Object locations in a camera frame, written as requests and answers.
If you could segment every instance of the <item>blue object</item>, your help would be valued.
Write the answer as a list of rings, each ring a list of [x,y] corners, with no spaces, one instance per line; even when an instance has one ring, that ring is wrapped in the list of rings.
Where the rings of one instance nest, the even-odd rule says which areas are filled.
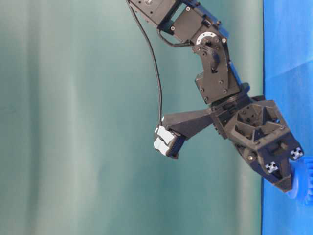
[[[312,0],[264,0],[265,95],[276,101],[305,159],[313,155],[312,12]],[[311,163],[305,159],[293,163],[292,192],[282,193],[264,181],[263,235],[313,235],[313,206],[306,205],[311,197],[304,198]]]
[[[287,192],[290,199],[296,199],[303,205],[313,204],[313,157],[304,157],[291,162],[293,188]]]

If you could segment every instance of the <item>black cable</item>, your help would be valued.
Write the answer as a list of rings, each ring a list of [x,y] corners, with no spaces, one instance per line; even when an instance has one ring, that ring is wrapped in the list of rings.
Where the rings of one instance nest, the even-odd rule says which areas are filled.
[[[171,43],[170,41],[168,41],[166,38],[164,38],[161,34],[161,30],[157,29],[157,34],[158,36],[162,39],[163,42],[165,42],[167,45],[171,46],[171,47],[190,47],[192,46],[191,41],[187,41],[185,43]]]
[[[157,60],[156,60],[156,56],[155,56],[155,53],[153,51],[153,48],[152,48],[152,45],[151,45],[151,42],[145,32],[145,30],[143,29],[138,17],[136,16],[136,13],[134,12],[134,10],[131,8],[130,6],[130,3],[128,0],[125,0],[140,31],[142,32],[144,38],[146,39],[147,41],[147,44],[148,44],[148,47],[149,47],[149,50],[150,50],[150,53],[151,53],[151,56],[152,56],[152,59],[153,59],[153,64],[154,64],[154,68],[155,68],[155,71],[156,71],[156,78],[157,78],[157,85],[158,85],[158,95],[159,95],[159,110],[158,110],[158,114],[159,114],[159,124],[162,125],[162,102],[163,102],[163,94],[162,94],[162,85],[161,85],[161,79],[160,79],[160,74],[159,74],[159,71],[158,71],[158,67],[157,67]]]

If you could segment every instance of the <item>robotic arm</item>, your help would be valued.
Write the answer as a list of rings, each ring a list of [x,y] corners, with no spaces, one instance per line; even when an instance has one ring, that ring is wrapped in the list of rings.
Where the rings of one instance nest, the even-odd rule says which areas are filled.
[[[128,0],[130,7],[157,28],[173,47],[191,47],[203,63],[196,85],[208,108],[169,114],[156,128],[154,147],[177,159],[184,141],[213,124],[229,139],[247,164],[283,192],[292,189],[289,159],[304,155],[272,100],[249,97],[248,83],[241,84],[230,61],[227,35],[221,22],[195,0]],[[185,9],[172,21],[178,8]],[[180,41],[167,41],[162,32]]]

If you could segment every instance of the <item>circular servo horn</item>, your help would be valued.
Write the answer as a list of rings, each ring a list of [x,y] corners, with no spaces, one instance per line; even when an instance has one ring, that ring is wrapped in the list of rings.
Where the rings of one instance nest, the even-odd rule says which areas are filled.
[[[212,33],[212,32],[204,32],[204,33],[202,33],[202,34],[198,37],[198,39],[197,39],[197,45],[199,45],[199,44],[201,43],[202,39],[205,38],[205,37],[214,38],[214,37],[216,37],[216,34],[215,34],[215,33]]]

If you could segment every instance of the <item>bolt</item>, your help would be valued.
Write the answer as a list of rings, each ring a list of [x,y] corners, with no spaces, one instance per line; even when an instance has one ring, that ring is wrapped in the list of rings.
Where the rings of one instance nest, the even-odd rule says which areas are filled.
[[[152,4],[152,0],[145,0],[145,3],[146,3],[147,5],[151,5],[151,4]]]

